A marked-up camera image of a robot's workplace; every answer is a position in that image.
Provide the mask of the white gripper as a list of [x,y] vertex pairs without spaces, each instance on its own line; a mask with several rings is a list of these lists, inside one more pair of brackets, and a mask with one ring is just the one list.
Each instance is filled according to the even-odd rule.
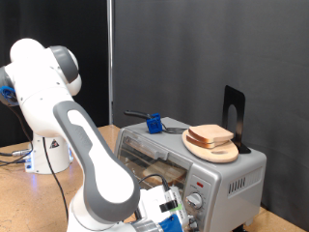
[[183,232],[187,225],[190,231],[199,230],[196,218],[189,219],[177,187],[165,190],[163,186],[157,186],[142,189],[140,193],[141,217],[159,225],[163,232]]

